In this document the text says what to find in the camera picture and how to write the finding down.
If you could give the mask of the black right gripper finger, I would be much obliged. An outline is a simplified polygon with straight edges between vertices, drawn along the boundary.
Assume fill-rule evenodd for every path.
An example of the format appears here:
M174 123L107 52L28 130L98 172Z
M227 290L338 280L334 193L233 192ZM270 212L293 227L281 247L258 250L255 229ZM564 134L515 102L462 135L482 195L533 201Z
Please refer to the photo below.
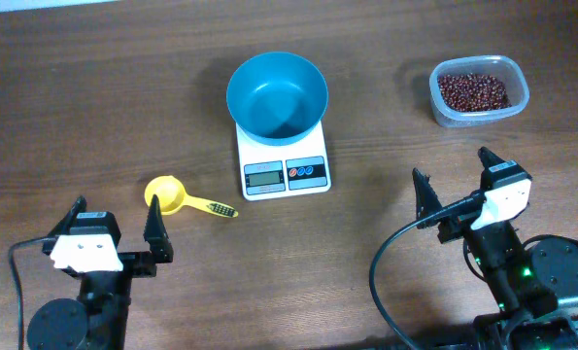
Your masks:
M477 155L486 170L489 170L491 167L503 163L503 159L501 157L493 153L485 146L478 150Z
M418 168L412 170L412 179L416 194L417 228L431 228L439 223L443 209L436 192L430 185L430 177Z

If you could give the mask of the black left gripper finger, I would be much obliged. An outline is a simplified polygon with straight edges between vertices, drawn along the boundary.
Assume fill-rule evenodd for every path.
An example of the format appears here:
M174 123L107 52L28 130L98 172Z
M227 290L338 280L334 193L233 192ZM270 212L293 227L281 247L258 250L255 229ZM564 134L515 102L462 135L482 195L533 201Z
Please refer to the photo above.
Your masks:
M152 196L143 236L150 245L150 251L156 263L173 261L173 246L162 220L160 202L156 194Z
M80 195L73 203L71 209L65 214L55 227L48 233L48 237L69 235L70 229L80 213L85 213L87 207L86 199Z

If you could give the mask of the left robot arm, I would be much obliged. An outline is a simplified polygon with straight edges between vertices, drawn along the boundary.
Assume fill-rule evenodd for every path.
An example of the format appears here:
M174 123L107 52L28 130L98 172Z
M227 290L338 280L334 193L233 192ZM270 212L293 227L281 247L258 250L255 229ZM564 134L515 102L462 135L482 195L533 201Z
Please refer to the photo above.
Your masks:
M109 211L88 212L80 196L50 231L42 252L62 256L55 267L81 282L76 298L44 304L32 317L27 344L32 349L122 349L125 342L131 285L153 278L156 267L173 261L173 247L153 195L143 238L150 249L118 252L121 234Z

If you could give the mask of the yellow plastic measuring scoop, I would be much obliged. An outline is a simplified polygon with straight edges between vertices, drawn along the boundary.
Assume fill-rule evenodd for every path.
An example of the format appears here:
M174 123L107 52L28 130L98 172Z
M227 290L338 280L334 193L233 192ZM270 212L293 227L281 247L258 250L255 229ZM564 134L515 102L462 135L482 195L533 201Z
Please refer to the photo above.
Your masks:
M158 176L149 181L144 190L144 199L148 206L151 206L155 195L163 215L176 214L188 206L223 218L239 216L238 211L228 204L188 194L184 184L172 175Z

